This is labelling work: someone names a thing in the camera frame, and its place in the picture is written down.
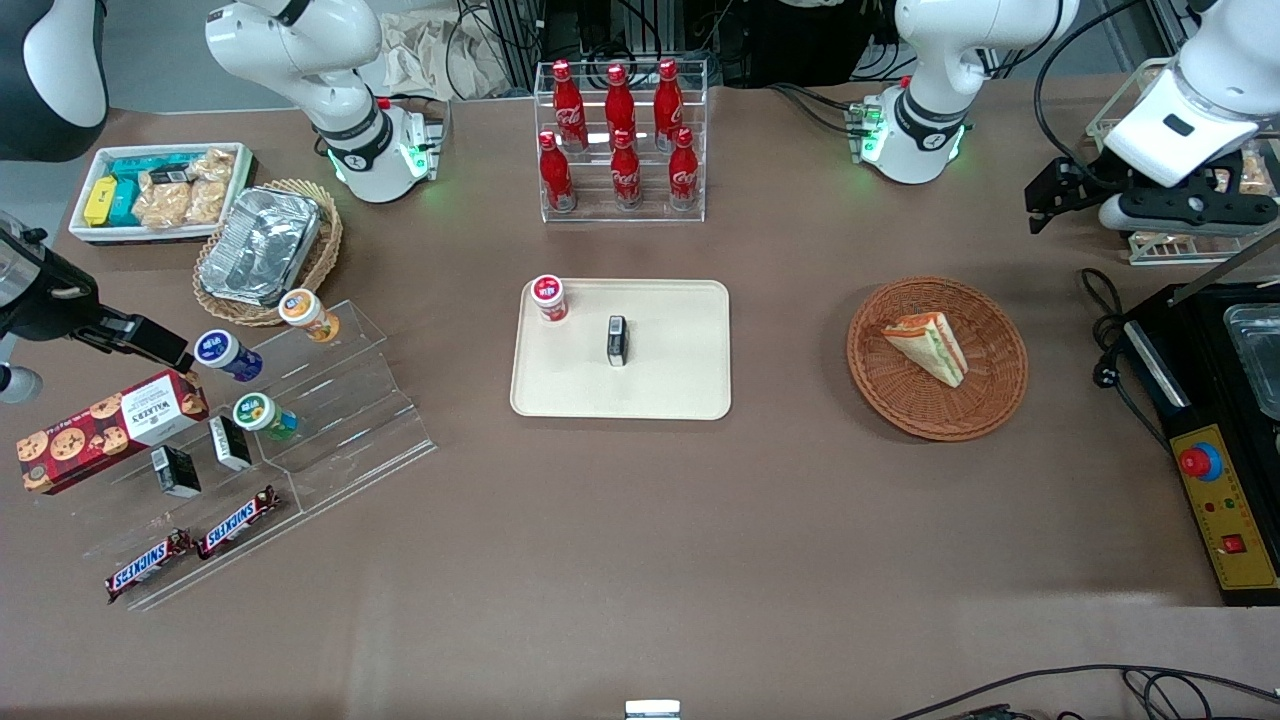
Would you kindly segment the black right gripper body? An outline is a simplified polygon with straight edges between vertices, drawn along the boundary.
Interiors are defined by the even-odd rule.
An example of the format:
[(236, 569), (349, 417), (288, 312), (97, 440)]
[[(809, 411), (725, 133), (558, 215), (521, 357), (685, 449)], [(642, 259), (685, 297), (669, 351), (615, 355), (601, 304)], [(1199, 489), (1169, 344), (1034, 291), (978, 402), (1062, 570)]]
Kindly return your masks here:
[(1, 214), (1, 333), (33, 342), (96, 337), (101, 310), (93, 277), (46, 247), (47, 233)]

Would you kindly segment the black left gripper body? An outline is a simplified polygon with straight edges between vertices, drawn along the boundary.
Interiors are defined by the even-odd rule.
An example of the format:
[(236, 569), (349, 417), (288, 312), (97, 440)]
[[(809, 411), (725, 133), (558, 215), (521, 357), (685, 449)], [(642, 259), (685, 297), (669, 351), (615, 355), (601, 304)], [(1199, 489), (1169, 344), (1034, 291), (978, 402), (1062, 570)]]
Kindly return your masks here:
[(1224, 161), (1164, 187), (1119, 158), (1082, 167), (1079, 186), (1062, 191), (1060, 209), (1097, 208), (1100, 224), (1121, 233), (1243, 236), (1277, 220), (1277, 201), (1242, 190), (1242, 164)]

